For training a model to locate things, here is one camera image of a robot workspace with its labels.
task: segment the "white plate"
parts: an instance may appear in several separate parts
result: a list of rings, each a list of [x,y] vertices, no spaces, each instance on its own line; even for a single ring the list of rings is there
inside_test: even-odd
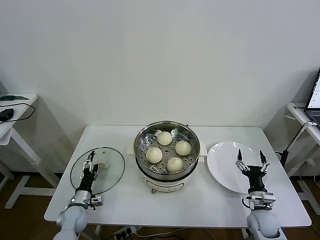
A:
[[[214,145],[208,153],[207,165],[212,176],[225,188],[240,194],[247,194],[249,179],[236,165],[238,151],[246,165],[262,166],[259,152],[239,142],[225,141]],[[268,175],[263,178],[266,184]]]

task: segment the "steamed bun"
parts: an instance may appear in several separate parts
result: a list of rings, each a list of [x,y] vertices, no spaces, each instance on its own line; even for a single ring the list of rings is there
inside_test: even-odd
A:
[[[175,145],[175,151],[181,156],[189,155],[191,153],[191,145],[187,141],[181,140]]]
[[[163,146],[167,146],[172,142],[171,133],[167,131],[160,132],[156,139],[158,140],[158,143]]]
[[[152,164],[157,164],[158,162],[160,162],[162,156],[162,151],[157,147],[149,148],[148,152],[145,155],[146,159]]]
[[[177,173],[184,169],[184,162],[178,157],[172,157],[169,159],[166,168],[170,173]]]
[[[98,169],[101,170],[101,169],[106,169],[108,167],[108,162],[106,160],[105,157],[101,156],[100,154],[97,155],[93,161],[92,161],[92,164],[93,165],[96,165],[98,164]]]

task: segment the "laptop screen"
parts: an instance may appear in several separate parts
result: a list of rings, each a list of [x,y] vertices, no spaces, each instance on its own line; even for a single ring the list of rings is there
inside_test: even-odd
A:
[[[310,102],[307,106],[308,109],[320,109],[320,71],[316,77],[315,84],[313,86]]]

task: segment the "cable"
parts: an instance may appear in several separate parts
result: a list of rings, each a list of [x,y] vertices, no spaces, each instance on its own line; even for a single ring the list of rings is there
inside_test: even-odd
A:
[[[121,237],[123,238],[123,240],[126,240],[126,236],[127,236],[127,233],[125,231],[122,231]]]
[[[317,187],[320,188],[320,186],[319,186],[318,183],[316,182],[316,174],[313,175],[313,181],[314,181],[315,185],[317,185]]]
[[[300,181],[302,182],[302,167],[303,167],[304,165],[301,165],[301,167],[300,167]],[[309,189],[309,188],[306,188],[306,190],[313,196],[313,193],[311,192],[311,190]]]
[[[177,239],[180,239],[180,240],[184,240],[182,237],[179,237],[177,235],[170,235],[170,236],[152,236],[149,238],[149,240],[151,239],[167,239],[167,238],[177,238]]]
[[[303,125],[302,125],[302,127],[300,127],[300,129],[299,129],[299,131],[296,133],[296,135],[293,137],[293,139],[291,140],[291,142],[289,143],[289,145],[286,147],[286,151],[288,151],[288,148],[290,147],[290,145],[293,143],[295,143],[295,141],[297,140],[297,138],[299,137],[299,135],[301,134],[301,130],[305,127],[305,125],[306,124],[308,124],[308,122],[306,122],[306,123],[304,123]]]
[[[130,239],[132,240],[132,231],[130,227],[126,229],[126,233],[129,235]]]
[[[251,209],[247,204],[245,204],[245,200],[242,198],[241,200],[243,206],[245,206],[247,209]]]
[[[294,146],[296,140],[298,139],[298,137],[306,130],[306,128],[311,127],[311,126],[316,126],[317,124],[315,122],[312,121],[307,121],[305,122],[302,127],[299,129],[299,131],[296,133],[296,135],[294,136],[294,138],[291,140],[291,142],[288,144],[288,146],[286,147],[285,150],[283,150],[282,153],[276,151],[275,153],[280,154],[281,159],[280,159],[280,163],[283,167],[285,167],[286,162],[287,162],[287,158],[289,155],[289,151],[292,149],[292,147]]]
[[[214,240],[217,240],[215,236],[208,229],[204,228],[204,230],[206,230],[211,235],[211,237],[213,237]]]
[[[158,236],[158,235],[164,235],[164,234],[172,234],[176,231],[180,231],[180,230],[184,230],[185,228],[178,228],[176,230],[173,230],[173,231],[169,231],[169,232],[162,232],[162,233],[157,233],[157,234],[152,234],[152,235],[147,235],[147,236],[140,236],[138,233],[134,233],[135,235],[137,235],[138,237],[140,238],[147,238],[147,237],[153,237],[153,236]]]
[[[92,205],[92,198],[95,198],[95,197],[96,197],[95,195],[91,195],[90,196],[90,202],[89,202],[89,205],[90,205],[90,207],[92,207],[93,211],[96,210],[95,206]]]
[[[0,122],[0,124],[8,123],[8,122],[17,122],[17,121],[26,120],[26,119],[30,118],[30,117],[35,113],[35,111],[36,111],[36,108],[35,108],[34,106],[31,106],[31,105],[29,105],[29,104],[27,104],[27,103],[24,103],[24,102],[15,103],[15,104],[9,104],[9,105],[0,105],[0,107],[5,108],[5,107],[17,106],[17,105],[27,105],[27,106],[31,107],[31,108],[33,109],[33,111],[32,111],[32,113],[31,113],[29,116],[27,116],[27,117],[20,118],[20,119],[14,119],[14,120],[5,120],[5,121]]]
[[[318,229],[316,229],[316,227],[312,224],[311,227],[314,228],[314,230],[316,230],[316,232],[320,235],[320,231]]]
[[[113,238],[114,236],[116,236],[117,234],[113,234],[111,236],[108,236],[107,238],[105,238],[104,240],[107,240],[107,239],[110,239],[110,238]]]

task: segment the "table leg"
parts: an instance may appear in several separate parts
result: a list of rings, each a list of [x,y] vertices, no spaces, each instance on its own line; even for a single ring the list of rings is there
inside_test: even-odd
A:
[[[317,144],[317,142],[313,138],[310,138],[304,145],[302,150],[284,166],[288,177],[291,177],[302,166],[302,164],[304,164],[305,161],[318,149],[319,145]]]
[[[19,133],[12,128],[11,137],[23,149],[27,155],[29,163],[37,169],[37,171],[54,187],[59,183],[59,178],[49,169],[49,167],[41,160],[41,158],[32,150]]]
[[[1,163],[0,163],[0,173],[4,175],[4,179],[0,182],[0,191],[1,191],[2,188],[5,186],[6,182],[8,180],[15,179],[15,176]]]
[[[52,197],[55,193],[54,188],[40,188],[40,187],[26,187],[25,185],[29,181],[30,176],[23,176],[14,189],[12,195],[6,202],[4,208],[12,209],[16,204],[16,201],[20,195],[31,195],[31,196],[49,196]]]
[[[254,236],[251,234],[250,236],[246,232],[245,228],[241,228],[243,239],[245,240],[255,240]]]
[[[99,236],[100,234],[101,225],[97,225],[95,228],[95,234]]]
[[[88,226],[80,234],[88,240],[101,240],[101,237],[91,231]]]
[[[314,195],[311,193],[308,185],[305,181],[297,181],[299,187],[301,188],[302,192],[298,192],[299,198],[301,201],[308,201],[311,208],[313,209],[316,215],[320,215],[320,205],[317,202]]]

